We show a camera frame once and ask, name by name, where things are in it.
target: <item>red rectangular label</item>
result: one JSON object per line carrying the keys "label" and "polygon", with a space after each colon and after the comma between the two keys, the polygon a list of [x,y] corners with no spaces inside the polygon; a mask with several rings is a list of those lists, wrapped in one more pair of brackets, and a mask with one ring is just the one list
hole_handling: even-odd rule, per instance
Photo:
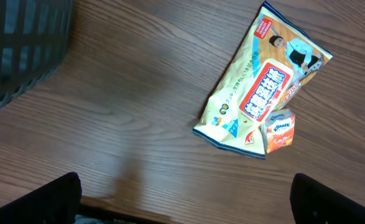
{"label": "red rectangular label", "polygon": [[262,18],[260,23],[258,24],[258,27],[256,31],[254,32],[254,35],[263,39],[265,35],[267,35],[269,29],[272,27],[272,21],[268,18]]}
{"label": "red rectangular label", "polygon": [[267,62],[239,109],[261,122],[269,110],[276,106],[277,98],[289,80],[290,75],[287,72]]}

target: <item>plastic packet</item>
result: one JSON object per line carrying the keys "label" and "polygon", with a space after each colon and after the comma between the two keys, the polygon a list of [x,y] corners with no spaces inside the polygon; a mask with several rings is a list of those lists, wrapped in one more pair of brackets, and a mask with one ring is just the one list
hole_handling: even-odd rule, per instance
{"label": "plastic packet", "polygon": [[265,159],[259,126],[331,58],[264,2],[193,133],[218,149]]}
{"label": "plastic packet", "polygon": [[272,112],[262,124],[261,133],[267,153],[293,143],[295,115],[289,109]]}

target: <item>person in blue shirt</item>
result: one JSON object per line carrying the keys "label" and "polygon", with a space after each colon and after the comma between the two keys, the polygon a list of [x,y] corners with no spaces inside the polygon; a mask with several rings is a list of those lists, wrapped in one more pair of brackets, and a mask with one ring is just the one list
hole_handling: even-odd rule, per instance
{"label": "person in blue shirt", "polygon": [[299,38],[287,42],[283,37],[274,35],[269,39],[270,44],[282,48],[286,52],[286,58],[293,65],[294,70],[306,75],[312,65],[319,61],[319,58],[312,55],[313,47]]}

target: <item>brown wooden surface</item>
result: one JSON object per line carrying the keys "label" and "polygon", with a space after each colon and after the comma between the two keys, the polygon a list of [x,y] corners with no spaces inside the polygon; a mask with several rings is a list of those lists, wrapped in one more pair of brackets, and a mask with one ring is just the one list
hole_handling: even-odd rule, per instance
{"label": "brown wooden surface", "polygon": [[163,222],[293,223],[303,172],[365,206],[365,0],[271,1],[335,56],[258,161],[192,135],[262,1],[76,0],[57,74],[0,111],[0,206],[66,172],[85,203]]}

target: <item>small orange packet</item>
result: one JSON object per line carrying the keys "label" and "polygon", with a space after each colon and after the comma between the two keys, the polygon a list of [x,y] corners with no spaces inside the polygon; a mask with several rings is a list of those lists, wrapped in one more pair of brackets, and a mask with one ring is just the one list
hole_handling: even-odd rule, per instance
{"label": "small orange packet", "polygon": [[261,131],[267,153],[293,143],[295,115],[289,109],[272,112],[262,124]]}

